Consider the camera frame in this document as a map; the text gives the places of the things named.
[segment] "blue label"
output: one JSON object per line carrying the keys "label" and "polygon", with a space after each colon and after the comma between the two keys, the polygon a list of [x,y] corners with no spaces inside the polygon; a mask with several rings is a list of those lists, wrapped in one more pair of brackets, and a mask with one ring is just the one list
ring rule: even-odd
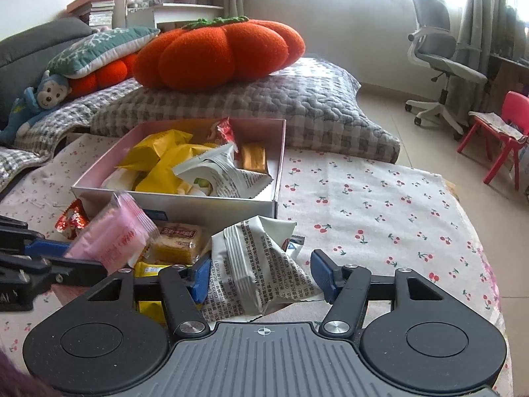
{"label": "blue label", "polygon": [[153,221],[168,221],[167,214],[163,210],[144,209],[143,211]]}

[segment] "persimmon plush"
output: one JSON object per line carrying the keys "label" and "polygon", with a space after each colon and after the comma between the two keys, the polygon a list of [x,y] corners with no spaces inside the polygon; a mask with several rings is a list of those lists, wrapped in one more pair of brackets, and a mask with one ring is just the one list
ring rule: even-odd
{"label": "persimmon plush", "polygon": [[132,77],[132,66],[137,54],[115,60],[80,79],[68,79],[71,93],[68,98],[77,98],[100,91]]}
{"label": "persimmon plush", "polygon": [[199,19],[151,40],[133,66],[148,88],[200,92],[229,81],[255,81],[305,52],[300,34],[283,23],[245,16]]}

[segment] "plaid blanket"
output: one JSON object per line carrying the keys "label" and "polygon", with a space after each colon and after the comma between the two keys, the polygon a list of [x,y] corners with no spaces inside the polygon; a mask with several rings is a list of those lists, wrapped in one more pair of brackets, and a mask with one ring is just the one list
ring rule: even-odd
{"label": "plaid blanket", "polygon": [[200,94],[139,88],[99,111],[91,133],[123,136],[152,119],[281,118],[288,147],[394,163],[400,141],[367,119],[356,103],[358,81],[330,62],[301,58],[253,83]]}
{"label": "plaid blanket", "polygon": [[0,147],[0,192],[25,168],[44,165],[50,160],[55,148],[69,131],[90,126],[98,110],[138,87],[136,81],[126,80],[66,103],[36,123],[25,135],[17,137],[12,149]]}

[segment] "green pillow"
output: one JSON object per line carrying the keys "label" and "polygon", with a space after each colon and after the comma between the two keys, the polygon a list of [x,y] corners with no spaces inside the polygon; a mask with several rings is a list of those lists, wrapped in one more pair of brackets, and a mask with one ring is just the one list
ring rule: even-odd
{"label": "green pillow", "polygon": [[50,74],[80,79],[112,61],[139,51],[160,33],[157,28],[114,28],[82,38],[48,63]]}

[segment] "blue plush toy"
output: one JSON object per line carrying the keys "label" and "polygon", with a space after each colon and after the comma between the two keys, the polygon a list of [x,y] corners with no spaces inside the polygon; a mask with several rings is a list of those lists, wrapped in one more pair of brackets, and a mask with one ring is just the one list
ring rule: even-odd
{"label": "blue plush toy", "polygon": [[7,126],[0,131],[0,143],[11,146],[15,137],[25,134],[37,121],[57,110],[70,92],[68,79],[60,74],[50,76],[46,70],[36,93],[33,87],[28,87],[22,98],[15,99]]}

